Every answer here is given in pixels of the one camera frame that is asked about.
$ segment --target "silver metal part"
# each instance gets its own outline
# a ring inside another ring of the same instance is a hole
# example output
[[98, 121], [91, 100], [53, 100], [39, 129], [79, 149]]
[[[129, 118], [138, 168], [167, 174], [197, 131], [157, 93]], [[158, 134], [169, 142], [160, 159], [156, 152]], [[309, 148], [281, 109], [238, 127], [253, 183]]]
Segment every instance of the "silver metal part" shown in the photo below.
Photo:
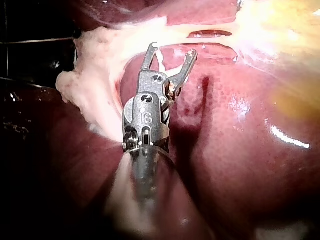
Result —
[[170, 106], [180, 95], [197, 60], [197, 51], [185, 55], [180, 73], [168, 77], [150, 70], [158, 50], [157, 43], [149, 45], [138, 75], [136, 96], [123, 109], [123, 150], [155, 145], [168, 150]]

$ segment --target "dark background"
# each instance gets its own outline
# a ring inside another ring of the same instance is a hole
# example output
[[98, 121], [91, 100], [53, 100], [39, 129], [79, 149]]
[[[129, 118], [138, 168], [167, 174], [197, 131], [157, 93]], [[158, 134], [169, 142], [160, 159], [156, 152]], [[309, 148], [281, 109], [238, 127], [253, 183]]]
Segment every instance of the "dark background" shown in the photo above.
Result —
[[[35, 141], [39, 138], [37, 126], [19, 123], [28, 111], [19, 109], [25, 103], [9, 101], [10, 94], [15, 95], [16, 91], [33, 93], [32, 89], [39, 89], [30, 84], [55, 88], [59, 73], [74, 68], [76, 49], [72, 38], [78, 38], [80, 33], [73, 21], [48, 1], [0, 0], [3, 239], [120, 239], [115, 236], [109, 219], [85, 215], [66, 224], [70, 221], [56, 213], [53, 200], [45, 193], [48, 186], [41, 182], [33, 162], [33, 151], [40, 148]], [[25, 42], [52, 39], [60, 40]], [[15, 130], [16, 125], [26, 127], [28, 132]]]
[[80, 30], [47, 0], [0, 1], [0, 78], [55, 88], [62, 71], [72, 71]]

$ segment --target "metal screw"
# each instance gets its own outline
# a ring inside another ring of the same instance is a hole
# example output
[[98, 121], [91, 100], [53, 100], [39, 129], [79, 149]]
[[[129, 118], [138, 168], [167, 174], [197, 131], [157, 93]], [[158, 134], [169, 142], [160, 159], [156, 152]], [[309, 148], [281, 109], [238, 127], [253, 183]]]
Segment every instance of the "metal screw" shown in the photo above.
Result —
[[155, 82], [161, 83], [162, 80], [163, 80], [163, 78], [162, 78], [162, 76], [154, 75], [154, 76], [152, 77], [152, 80], [155, 81]]
[[145, 102], [145, 103], [150, 103], [152, 101], [152, 96], [151, 95], [143, 95], [141, 97], [141, 101]]
[[134, 131], [129, 131], [123, 138], [122, 148], [124, 151], [134, 149], [138, 145], [138, 134]]

